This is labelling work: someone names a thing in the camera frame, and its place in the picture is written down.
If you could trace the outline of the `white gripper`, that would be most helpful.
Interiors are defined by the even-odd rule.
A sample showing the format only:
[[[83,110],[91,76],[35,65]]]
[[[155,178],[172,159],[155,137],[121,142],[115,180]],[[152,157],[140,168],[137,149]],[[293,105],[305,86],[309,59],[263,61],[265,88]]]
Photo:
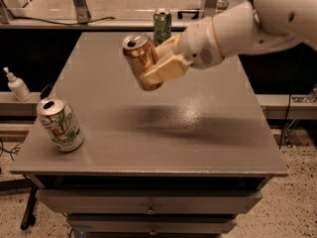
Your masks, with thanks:
[[[182,77],[190,65],[204,69],[224,60],[211,17],[191,23],[181,36],[171,36],[155,51],[160,60],[143,73],[143,81],[148,84]]]

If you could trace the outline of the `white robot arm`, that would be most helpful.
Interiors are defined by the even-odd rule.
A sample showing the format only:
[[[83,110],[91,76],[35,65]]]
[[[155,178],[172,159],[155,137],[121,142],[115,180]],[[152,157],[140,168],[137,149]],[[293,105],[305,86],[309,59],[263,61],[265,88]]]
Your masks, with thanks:
[[[252,0],[191,23],[156,48],[158,61],[142,74],[150,84],[207,68],[235,55],[317,48],[317,0]]]

